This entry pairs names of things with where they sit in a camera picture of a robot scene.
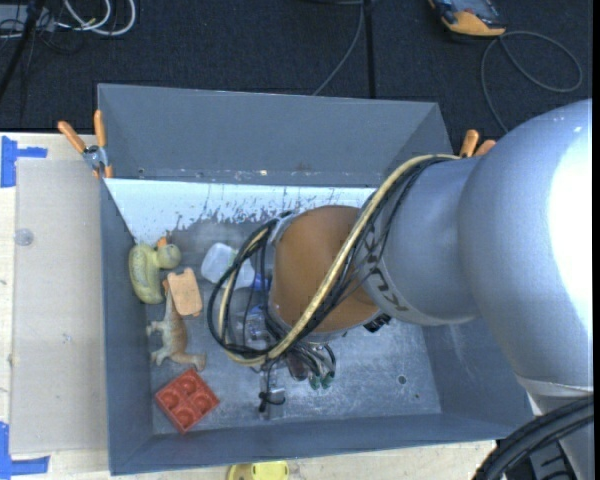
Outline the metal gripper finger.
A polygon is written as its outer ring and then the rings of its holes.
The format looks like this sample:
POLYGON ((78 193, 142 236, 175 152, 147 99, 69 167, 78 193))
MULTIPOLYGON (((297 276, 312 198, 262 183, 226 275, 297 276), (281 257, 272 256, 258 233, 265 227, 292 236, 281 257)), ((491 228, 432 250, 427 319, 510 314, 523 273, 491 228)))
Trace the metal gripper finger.
POLYGON ((284 388, 273 388, 259 393, 258 407, 261 419, 280 419, 284 416, 286 392, 284 388))

